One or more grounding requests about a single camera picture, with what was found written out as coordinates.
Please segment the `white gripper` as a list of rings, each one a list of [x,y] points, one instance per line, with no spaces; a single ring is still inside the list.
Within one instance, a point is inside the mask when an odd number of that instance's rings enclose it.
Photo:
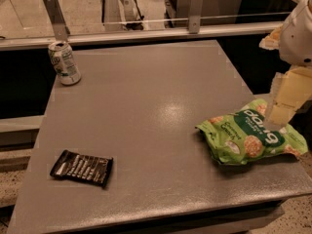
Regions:
[[[303,67],[312,65],[311,0],[300,0],[283,26],[262,38],[259,47],[279,49],[280,58],[292,64],[285,74],[275,74],[264,118],[265,127],[285,127],[312,97],[312,67]]]

